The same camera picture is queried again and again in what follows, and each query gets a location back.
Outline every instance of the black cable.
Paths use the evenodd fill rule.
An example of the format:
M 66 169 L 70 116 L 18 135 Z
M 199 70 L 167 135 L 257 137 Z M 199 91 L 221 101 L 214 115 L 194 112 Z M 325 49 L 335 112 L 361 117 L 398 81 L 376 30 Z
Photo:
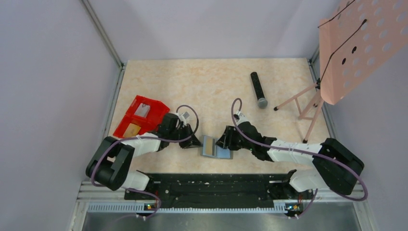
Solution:
M 329 60 L 327 61 L 326 67 L 324 68 L 323 74 L 321 75 L 320 82 L 323 81 L 324 74 L 326 73 L 327 67 L 329 66 L 329 62 L 332 59 L 334 53 L 336 53 L 347 41 L 349 41 L 351 37 L 354 36 L 366 22 L 367 19 L 364 19 L 363 23 L 358 27 L 358 29 L 350 37 L 348 37 L 348 39 L 346 39 L 335 51 L 333 51 L 333 53 L 331 53 Z
M 324 25 L 324 24 L 326 24 L 326 23 L 328 23 L 328 22 L 333 21 L 333 19 L 335 19 L 339 14 L 341 14 L 345 9 L 347 9 L 347 7 L 348 7 L 349 5 L 353 4 L 353 2 L 355 2 L 355 1 L 356 1 L 356 0 L 353 0 L 350 4 L 346 5 L 346 6 L 345 6 L 340 12 L 338 12 L 333 18 L 331 18 L 329 21 L 327 21 L 327 22 L 325 22 L 325 23 L 319 25 L 318 28 L 320 28 L 322 25 Z

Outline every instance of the robotic arm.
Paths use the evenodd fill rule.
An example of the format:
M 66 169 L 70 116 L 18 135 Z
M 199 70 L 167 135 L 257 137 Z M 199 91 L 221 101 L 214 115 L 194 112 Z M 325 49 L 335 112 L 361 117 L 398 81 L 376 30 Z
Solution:
M 298 192 L 308 189 L 330 188 L 339 194 L 351 194 L 357 179 L 349 171 L 323 158 L 294 151 L 307 151 L 325 155 L 340 161 L 360 175 L 364 168 L 363 162 L 336 139 L 327 138 L 325 142 L 320 144 L 284 142 L 273 137 L 262 136 L 240 111 L 234 115 L 234 118 L 238 128 L 247 137 L 262 144 L 281 147 L 283 150 L 257 145 L 244 138 L 234 126 L 225 128 L 224 134 L 216 142 L 218 146 L 233 151 L 244 148 L 263 161 L 288 161 L 309 166 L 311 169 L 297 170 L 290 178 L 289 184 Z
M 104 156 L 106 150 L 117 142 L 113 137 L 106 137 L 88 164 L 86 175 L 92 176 L 98 161 L 102 158 L 95 173 L 95 181 L 113 191 L 120 187 L 145 190 L 149 177 L 138 171 L 129 171 L 132 158 L 161 151 L 170 141 L 189 136 L 189 139 L 179 142 L 181 148 L 201 147 L 201 142 L 194 136 L 190 124 L 186 122 L 188 116 L 188 113 L 182 115 L 167 113 L 156 130 L 137 136 L 136 139 L 123 139 Z

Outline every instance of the gray floor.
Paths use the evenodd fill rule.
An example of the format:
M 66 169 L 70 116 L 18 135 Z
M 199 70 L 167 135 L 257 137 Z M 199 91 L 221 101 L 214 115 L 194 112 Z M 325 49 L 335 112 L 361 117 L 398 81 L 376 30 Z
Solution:
M 315 203 L 299 220 L 279 214 L 157 214 L 144 222 L 118 213 L 88 213 L 83 231 L 360 231 L 352 203 Z

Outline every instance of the black microphone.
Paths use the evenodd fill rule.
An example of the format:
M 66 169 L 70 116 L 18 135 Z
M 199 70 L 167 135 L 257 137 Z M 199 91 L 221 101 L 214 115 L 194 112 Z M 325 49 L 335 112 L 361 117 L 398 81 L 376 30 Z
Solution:
M 258 98 L 258 107 L 266 108 L 268 105 L 268 101 L 265 99 L 264 91 L 262 90 L 261 82 L 259 81 L 257 72 L 251 73 L 251 80 L 252 85 L 254 86 L 255 89 L 256 97 Z

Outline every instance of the tripod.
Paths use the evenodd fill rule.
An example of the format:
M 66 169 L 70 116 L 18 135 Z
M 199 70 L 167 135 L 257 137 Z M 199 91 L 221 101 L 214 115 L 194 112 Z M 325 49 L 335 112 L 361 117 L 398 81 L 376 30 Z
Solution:
M 310 100 L 310 102 L 306 105 L 305 109 L 302 111 L 300 109 L 300 105 L 299 105 L 299 101 L 297 100 L 297 98 L 299 98 L 299 96 L 305 94 L 306 92 L 308 92 L 309 90 L 316 88 L 316 94 L 313 96 L 313 98 Z M 282 108 L 283 106 L 285 106 L 286 104 L 288 104 L 289 102 L 291 102 L 292 100 L 295 100 L 296 102 L 296 106 L 297 106 L 297 110 L 299 111 L 299 119 L 308 119 L 311 120 L 312 123 L 309 126 L 309 129 L 307 130 L 306 136 L 303 139 L 303 143 L 307 143 L 310 133 L 312 132 L 312 129 L 316 123 L 316 120 L 321 112 L 321 108 L 323 106 L 324 100 L 322 99 L 321 95 L 320 95 L 320 79 L 318 79 L 318 81 L 312 85 L 310 85 L 309 87 L 305 88 L 303 91 L 299 92 L 298 94 L 294 95 L 293 97 L 291 97 L 290 99 L 286 100 L 285 102 L 283 102 L 281 105 L 273 108 L 273 110 L 278 111 L 280 108 Z M 310 111 L 310 109 L 313 107 L 317 107 L 317 111 L 315 112 L 315 115 L 313 116 L 313 118 L 311 117 L 306 117 L 307 113 Z

